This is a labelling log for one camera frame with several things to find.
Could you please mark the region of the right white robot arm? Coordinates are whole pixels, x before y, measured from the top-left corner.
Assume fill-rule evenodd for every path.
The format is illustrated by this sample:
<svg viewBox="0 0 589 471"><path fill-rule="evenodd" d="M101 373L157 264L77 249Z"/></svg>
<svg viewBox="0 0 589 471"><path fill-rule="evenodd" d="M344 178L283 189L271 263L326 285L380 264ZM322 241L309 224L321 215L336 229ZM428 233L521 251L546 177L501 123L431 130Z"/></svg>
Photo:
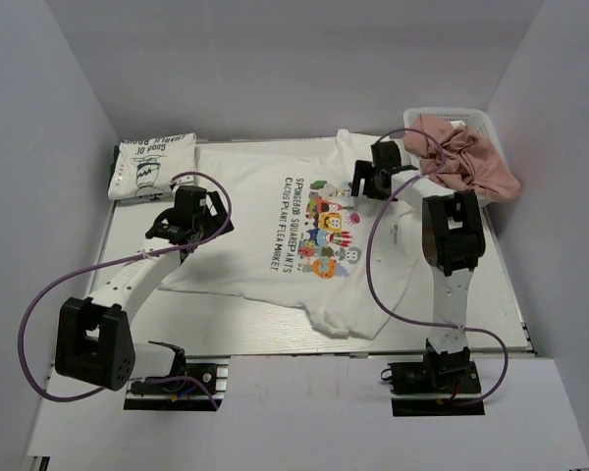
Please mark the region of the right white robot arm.
<svg viewBox="0 0 589 471"><path fill-rule="evenodd" d="M371 145L369 161L355 163L351 194L387 203L403 201L421 216L421 247L433 277L433 314L426 339L425 383L443 392L469 363L466 338L468 290L486 249L477 196L432 182L403 165L392 141Z"/></svg>

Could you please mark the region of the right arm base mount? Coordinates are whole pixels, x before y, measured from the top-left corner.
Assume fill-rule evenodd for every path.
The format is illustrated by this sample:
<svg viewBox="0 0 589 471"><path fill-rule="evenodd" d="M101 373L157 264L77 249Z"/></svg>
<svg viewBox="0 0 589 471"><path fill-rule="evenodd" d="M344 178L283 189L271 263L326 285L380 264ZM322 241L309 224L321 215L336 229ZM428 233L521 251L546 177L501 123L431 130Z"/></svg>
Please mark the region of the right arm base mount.
<svg viewBox="0 0 589 471"><path fill-rule="evenodd" d="M485 414L482 388L470 350L438 353L419 361L392 362L380 380L390 386L395 417L454 417Z"/></svg>

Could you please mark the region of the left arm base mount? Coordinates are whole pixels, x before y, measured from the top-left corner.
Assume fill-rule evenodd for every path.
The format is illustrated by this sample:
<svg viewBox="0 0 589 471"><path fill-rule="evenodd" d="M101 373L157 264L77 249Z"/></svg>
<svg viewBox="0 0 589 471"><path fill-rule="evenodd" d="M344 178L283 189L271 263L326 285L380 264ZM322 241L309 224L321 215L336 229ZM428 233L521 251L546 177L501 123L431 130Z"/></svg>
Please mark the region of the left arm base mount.
<svg viewBox="0 0 589 471"><path fill-rule="evenodd" d="M123 408L127 411L215 412L225 397L229 363L227 357L188 357L186 366L172 374L175 381L131 381Z"/></svg>

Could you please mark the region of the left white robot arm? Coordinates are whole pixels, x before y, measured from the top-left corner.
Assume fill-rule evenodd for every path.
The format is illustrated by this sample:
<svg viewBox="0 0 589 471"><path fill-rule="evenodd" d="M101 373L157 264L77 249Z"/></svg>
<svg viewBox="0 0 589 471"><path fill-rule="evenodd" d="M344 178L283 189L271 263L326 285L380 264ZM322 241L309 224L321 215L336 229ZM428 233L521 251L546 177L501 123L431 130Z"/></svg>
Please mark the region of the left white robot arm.
<svg viewBox="0 0 589 471"><path fill-rule="evenodd" d="M188 371L184 350L163 341L134 341L132 322L198 245L233 228L219 192L196 185L178 188L173 205L146 231L135 258L88 297L71 297L62 305L57 373L110 391L131 380L155 380L168 392L181 389Z"/></svg>

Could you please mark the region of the white graphic t-shirt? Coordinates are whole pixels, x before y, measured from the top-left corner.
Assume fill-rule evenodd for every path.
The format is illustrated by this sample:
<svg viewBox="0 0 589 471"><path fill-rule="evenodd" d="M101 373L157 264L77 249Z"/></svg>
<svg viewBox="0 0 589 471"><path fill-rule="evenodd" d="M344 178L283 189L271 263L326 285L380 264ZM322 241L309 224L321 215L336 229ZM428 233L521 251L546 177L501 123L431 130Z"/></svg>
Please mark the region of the white graphic t-shirt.
<svg viewBox="0 0 589 471"><path fill-rule="evenodd" d="M202 151L199 183L221 184L233 230L200 246L163 282L174 292L300 308L332 338L371 340L421 257L412 208L350 194L372 138L341 130L318 155Z"/></svg>

